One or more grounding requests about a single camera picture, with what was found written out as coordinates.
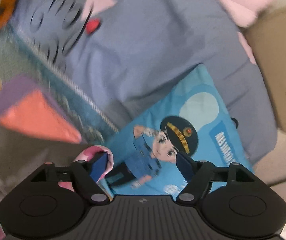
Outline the grey sweatshirt with print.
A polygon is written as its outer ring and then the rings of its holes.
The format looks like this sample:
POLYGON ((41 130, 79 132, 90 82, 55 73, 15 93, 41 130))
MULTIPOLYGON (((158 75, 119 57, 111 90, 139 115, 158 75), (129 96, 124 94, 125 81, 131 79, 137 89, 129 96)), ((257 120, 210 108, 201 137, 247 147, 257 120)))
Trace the grey sweatshirt with print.
POLYGON ((0 189, 6 194, 0 224, 6 239, 114 239, 108 203, 87 202, 71 182, 71 164, 99 152, 108 156, 105 173, 111 156, 101 147, 37 139, 0 125, 0 189))

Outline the blue cartoon police pillow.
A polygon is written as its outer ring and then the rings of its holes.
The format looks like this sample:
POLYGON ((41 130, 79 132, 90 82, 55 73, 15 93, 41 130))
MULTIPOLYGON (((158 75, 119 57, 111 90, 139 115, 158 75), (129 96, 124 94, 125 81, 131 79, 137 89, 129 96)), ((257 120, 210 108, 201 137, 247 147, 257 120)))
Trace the blue cartoon police pillow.
POLYGON ((103 178, 111 194, 178 194, 187 182, 176 165, 181 153, 195 161, 251 168, 235 122, 203 64, 163 99, 106 141, 114 157, 103 178))

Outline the folded pink towel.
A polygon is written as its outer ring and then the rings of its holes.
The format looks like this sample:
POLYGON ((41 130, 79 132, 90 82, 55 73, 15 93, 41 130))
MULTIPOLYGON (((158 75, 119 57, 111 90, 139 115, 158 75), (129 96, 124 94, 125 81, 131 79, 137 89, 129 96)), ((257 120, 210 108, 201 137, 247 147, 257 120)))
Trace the folded pink towel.
POLYGON ((24 96, 0 116, 7 129, 30 137, 78 144, 80 132, 47 102, 40 90, 24 96))

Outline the folded purple garment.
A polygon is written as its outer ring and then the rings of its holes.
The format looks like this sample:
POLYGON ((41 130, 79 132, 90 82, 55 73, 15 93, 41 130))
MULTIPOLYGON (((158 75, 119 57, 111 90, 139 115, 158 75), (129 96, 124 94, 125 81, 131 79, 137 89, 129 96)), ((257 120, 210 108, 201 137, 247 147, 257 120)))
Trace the folded purple garment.
POLYGON ((24 96, 30 94, 34 90, 40 90, 46 98, 46 101, 54 110, 57 111, 66 120, 69 120, 65 111, 59 106, 56 100, 52 97, 50 92, 36 83, 33 79, 18 75, 6 82, 0 91, 0 115, 4 113, 10 106, 19 102, 24 96))

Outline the grey-blue duvet with lettering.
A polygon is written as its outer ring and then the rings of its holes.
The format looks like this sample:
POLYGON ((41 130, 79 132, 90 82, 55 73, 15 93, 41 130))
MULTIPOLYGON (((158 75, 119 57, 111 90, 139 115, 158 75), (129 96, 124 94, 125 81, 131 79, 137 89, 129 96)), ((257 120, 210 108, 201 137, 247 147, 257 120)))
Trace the grey-blue duvet with lettering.
POLYGON ((249 160, 276 145, 262 74, 217 0, 19 0, 10 22, 118 128, 202 63, 249 160))

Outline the blue floral quilt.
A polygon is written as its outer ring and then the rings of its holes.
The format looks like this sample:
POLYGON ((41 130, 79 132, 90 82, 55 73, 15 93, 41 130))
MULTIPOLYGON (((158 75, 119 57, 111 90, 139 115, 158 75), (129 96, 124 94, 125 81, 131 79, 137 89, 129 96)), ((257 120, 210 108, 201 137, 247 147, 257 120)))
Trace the blue floral quilt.
POLYGON ((105 142, 118 128, 94 100, 12 27, 0 31, 0 90, 16 77, 34 81, 58 103, 86 142, 105 142))

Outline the beige headrest cushion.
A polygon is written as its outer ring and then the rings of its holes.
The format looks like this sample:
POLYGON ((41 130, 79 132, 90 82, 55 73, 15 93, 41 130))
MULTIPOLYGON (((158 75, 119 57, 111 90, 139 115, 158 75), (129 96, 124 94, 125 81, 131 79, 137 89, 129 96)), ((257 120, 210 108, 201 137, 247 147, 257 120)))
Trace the beige headrest cushion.
POLYGON ((262 72, 277 125, 286 133, 286 7, 262 16, 244 34, 262 72))

